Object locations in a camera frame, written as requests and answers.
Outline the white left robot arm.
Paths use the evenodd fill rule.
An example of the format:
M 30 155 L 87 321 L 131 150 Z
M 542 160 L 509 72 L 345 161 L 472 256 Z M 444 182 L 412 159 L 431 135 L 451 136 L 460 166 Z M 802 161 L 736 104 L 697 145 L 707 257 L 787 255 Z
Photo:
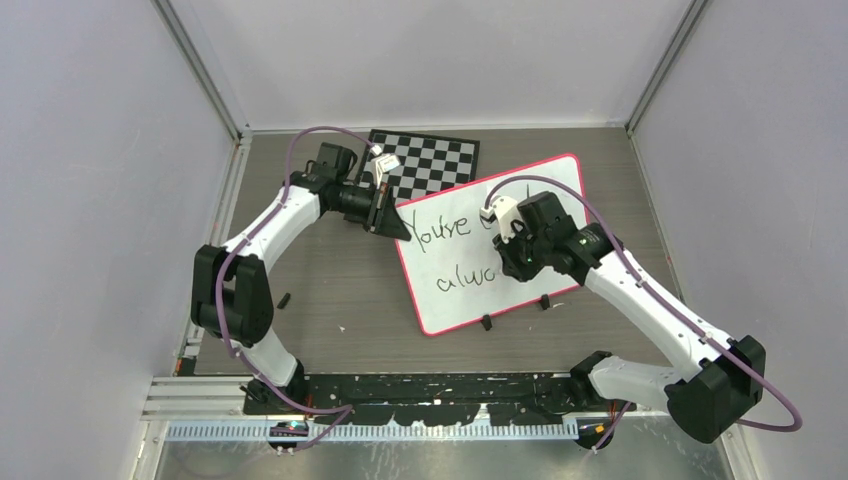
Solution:
M 268 274 L 285 250 L 326 212 L 338 212 L 371 234 L 408 241 L 412 235 L 386 183 L 357 186 L 347 179 L 356 154 L 324 142 L 304 171 L 289 177 L 271 204 L 240 234 L 195 254 L 192 323 L 242 354 L 270 383 L 268 400 L 298 412 L 307 398 L 304 367 L 273 331 L 275 303 Z

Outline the black marker cap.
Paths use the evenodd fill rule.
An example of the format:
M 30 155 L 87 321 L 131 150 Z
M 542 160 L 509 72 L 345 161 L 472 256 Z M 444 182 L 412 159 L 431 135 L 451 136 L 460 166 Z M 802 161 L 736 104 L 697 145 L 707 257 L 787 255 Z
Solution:
M 283 310 L 291 300 L 291 294 L 286 292 L 276 305 L 278 310 Z

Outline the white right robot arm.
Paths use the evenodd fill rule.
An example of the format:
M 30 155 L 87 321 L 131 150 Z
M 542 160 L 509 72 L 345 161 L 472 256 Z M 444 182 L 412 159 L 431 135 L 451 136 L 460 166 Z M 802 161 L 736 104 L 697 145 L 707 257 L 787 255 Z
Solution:
M 597 351 L 570 371 L 574 403 L 596 410 L 608 399 L 668 413 L 701 443 L 716 440 L 762 399 L 766 350 L 755 338 L 734 339 L 696 317 L 650 276 L 599 223 L 582 228 L 549 191 L 521 202 L 496 196 L 480 211 L 494 223 L 493 246 L 505 275 L 529 282 L 544 272 L 568 276 L 606 300 L 668 359 L 660 367 Z

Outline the pink framed whiteboard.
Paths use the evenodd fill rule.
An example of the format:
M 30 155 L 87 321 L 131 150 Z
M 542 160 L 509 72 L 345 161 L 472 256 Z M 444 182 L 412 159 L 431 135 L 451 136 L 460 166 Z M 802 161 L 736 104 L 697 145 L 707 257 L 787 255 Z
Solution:
M 499 229 L 480 217 L 491 191 L 518 201 L 551 191 L 576 225 L 585 226 L 585 207 L 548 179 L 584 191 L 580 161 L 568 153 L 398 206 L 411 238 L 397 241 L 396 248 L 424 334 L 444 334 L 577 289 L 573 279 L 550 268 L 529 282 L 506 276 L 492 243 Z

